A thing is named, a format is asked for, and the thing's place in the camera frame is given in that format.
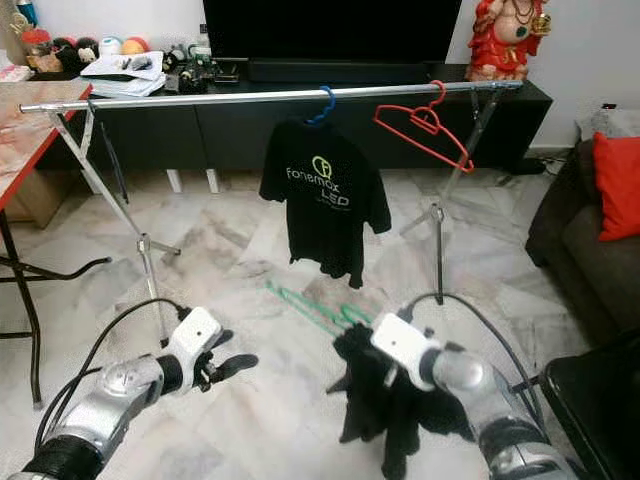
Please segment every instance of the tile floor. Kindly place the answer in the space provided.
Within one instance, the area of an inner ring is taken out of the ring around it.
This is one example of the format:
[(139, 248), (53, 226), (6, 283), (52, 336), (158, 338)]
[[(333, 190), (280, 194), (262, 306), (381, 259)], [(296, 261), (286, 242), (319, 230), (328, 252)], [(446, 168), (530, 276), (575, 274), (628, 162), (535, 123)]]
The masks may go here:
[[(446, 170), (383, 172), (392, 231), (365, 230), (364, 287), (332, 280), (316, 264), (289, 265), (285, 211), (258, 198), (259, 177), (222, 175), (224, 193), (212, 195), (204, 172), (183, 173), (185, 193), (173, 194), (161, 172), (130, 175), (130, 211), (155, 240), (183, 249), (156, 253), (161, 293), (207, 307), (235, 331), (218, 359), (253, 352), (260, 364), (210, 392), (163, 398), (133, 423), (101, 478), (110, 479), (373, 479), (382, 478), (382, 441), (340, 445), (346, 399), (324, 391), (344, 364), (331, 336), (265, 288), (268, 280), (334, 310), (351, 303), (371, 315), (395, 311), (434, 289), (435, 238), (429, 223), (400, 232), (428, 208), (446, 182)], [(445, 223), (449, 291), (476, 305), (514, 345), (531, 373), (549, 360), (588, 349), (561, 294), (537, 269), (523, 245), (527, 228), (551, 182), (547, 176), (509, 179), (478, 170), (462, 179)], [(134, 240), (99, 196), (79, 189), (46, 230), (13, 228), (25, 261), (69, 271), (111, 256), (72, 282), (31, 285), (43, 329), (41, 383), (45, 402), (77, 371), (115, 312), (146, 298)], [(0, 285), (0, 329), (26, 327), (15, 286)], [(166, 311), (167, 323), (174, 322)], [(425, 302), (416, 322), (444, 340), (475, 350), (516, 381), (496, 341), (455, 302)], [(132, 316), (109, 335), (96, 364), (157, 349), (153, 312)], [(0, 478), (29, 459), (41, 413), (31, 408), (29, 342), (0, 343)], [(571, 448), (549, 409), (550, 435)], [(488, 478), (477, 447), (456, 435), (421, 433), (422, 449), (409, 460), (409, 479)]]

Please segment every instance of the statue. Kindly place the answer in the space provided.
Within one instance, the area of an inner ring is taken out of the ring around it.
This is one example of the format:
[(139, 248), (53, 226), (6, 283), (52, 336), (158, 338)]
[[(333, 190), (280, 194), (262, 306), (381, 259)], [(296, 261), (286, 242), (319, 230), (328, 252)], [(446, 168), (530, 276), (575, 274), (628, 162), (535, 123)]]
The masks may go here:
[(525, 80), (527, 54), (536, 56), (542, 37), (551, 32), (551, 17), (543, 11), (548, 1), (481, 0), (466, 79)]

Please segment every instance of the table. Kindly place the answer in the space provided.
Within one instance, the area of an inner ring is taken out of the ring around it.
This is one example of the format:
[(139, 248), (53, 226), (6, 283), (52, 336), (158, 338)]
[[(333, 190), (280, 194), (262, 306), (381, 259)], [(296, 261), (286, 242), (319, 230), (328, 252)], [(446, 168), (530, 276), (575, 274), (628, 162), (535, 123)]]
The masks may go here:
[(1, 277), (0, 283), (15, 282), (20, 290), (30, 331), (0, 333), (0, 339), (31, 338), (31, 395), (35, 409), (42, 408), (40, 394), (40, 324), (28, 282), (72, 280), (91, 267), (108, 263), (110, 258), (93, 260), (71, 274), (53, 272), (20, 261), (4, 207), (57, 136), (46, 114), (23, 115), (21, 103), (69, 101), (87, 98), (91, 87), (82, 82), (29, 82), (0, 84), (0, 233), (7, 256), (0, 265), (9, 267), (13, 277)]

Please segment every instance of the red cushion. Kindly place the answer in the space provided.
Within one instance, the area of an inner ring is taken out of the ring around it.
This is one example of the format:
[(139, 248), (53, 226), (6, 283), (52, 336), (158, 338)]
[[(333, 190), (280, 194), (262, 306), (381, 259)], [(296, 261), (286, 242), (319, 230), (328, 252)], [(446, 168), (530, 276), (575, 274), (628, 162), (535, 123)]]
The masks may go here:
[(640, 137), (593, 137), (596, 185), (602, 193), (600, 241), (640, 235)]

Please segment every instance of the blue hanger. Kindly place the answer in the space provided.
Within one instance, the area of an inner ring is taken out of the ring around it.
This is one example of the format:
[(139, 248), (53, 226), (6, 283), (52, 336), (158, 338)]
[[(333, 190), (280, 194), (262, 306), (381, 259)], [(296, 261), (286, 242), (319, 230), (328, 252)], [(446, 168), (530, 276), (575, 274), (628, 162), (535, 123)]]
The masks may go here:
[(331, 91), (331, 88), (327, 87), (326, 85), (323, 85), (322, 87), (320, 87), (320, 90), (324, 90), (329, 94), (329, 105), (324, 107), (321, 114), (316, 115), (311, 120), (307, 120), (307, 123), (311, 125), (317, 125), (318, 123), (323, 121), (333, 111), (333, 109), (336, 108), (336, 96)]

